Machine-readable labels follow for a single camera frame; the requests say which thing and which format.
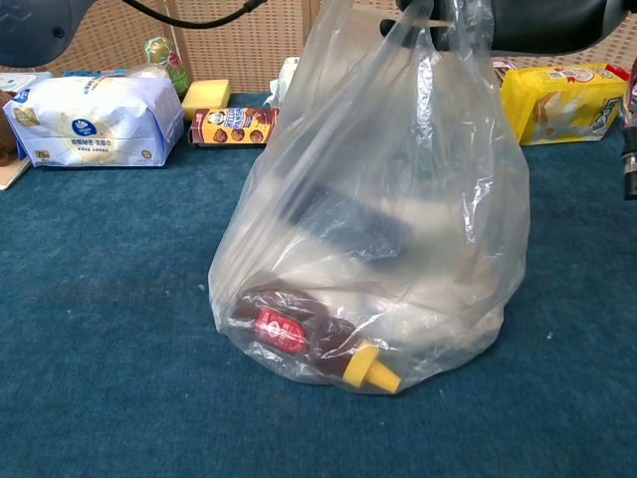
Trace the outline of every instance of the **woven rattan panel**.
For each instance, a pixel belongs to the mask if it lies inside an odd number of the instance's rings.
[[[244,0],[168,0],[176,16],[203,21],[237,10]],[[182,31],[184,60],[195,80],[229,79],[233,92],[267,91],[286,57],[303,50],[301,0],[271,0],[222,28]]]
[[[161,6],[155,0],[143,3],[153,8]],[[120,1],[100,0],[85,16],[69,49],[41,70],[59,75],[68,70],[109,70],[139,65],[144,62],[144,42],[166,31],[161,23]]]
[[[144,0],[163,8],[164,0]],[[165,0],[170,13],[202,21],[236,10],[243,0]],[[225,27],[208,31],[177,30],[183,60],[194,79],[228,78],[234,92],[264,91],[285,57],[299,55],[316,0],[270,0],[259,9]],[[394,0],[356,0],[396,13]],[[155,35],[170,36],[167,27],[135,12],[118,0],[100,0],[85,17],[69,50],[44,69],[105,70],[143,61],[142,46]],[[608,62],[629,68],[637,55],[637,15],[629,17],[609,38],[594,48],[565,57],[517,57],[520,67]]]

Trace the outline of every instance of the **plastic bag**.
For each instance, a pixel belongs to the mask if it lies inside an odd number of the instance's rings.
[[[298,73],[321,66],[313,81],[295,76],[289,122],[210,268],[217,330],[245,354],[292,380],[394,393],[494,342],[525,273],[530,213],[487,5],[449,0],[449,51],[437,52],[432,3],[415,1],[316,96],[351,8],[323,2]]]

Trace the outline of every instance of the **blue carpet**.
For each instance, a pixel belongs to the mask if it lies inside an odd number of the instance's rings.
[[[529,268],[500,338],[396,397],[287,381],[215,332],[208,267],[257,150],[29,170],[0,193],[0,476],[634,477],[621,147],[526,149]]]

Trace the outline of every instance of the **brown box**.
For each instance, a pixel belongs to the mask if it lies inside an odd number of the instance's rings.
[[[278,117],[275,108],[196,110],[188,140],[196,146],[265,145]]]

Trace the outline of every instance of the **yellow snack package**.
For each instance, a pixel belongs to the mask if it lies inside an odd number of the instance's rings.
[[[507,72],[505,112],[522,145],[597,141],[619,114],[627,72],[606,64]]]

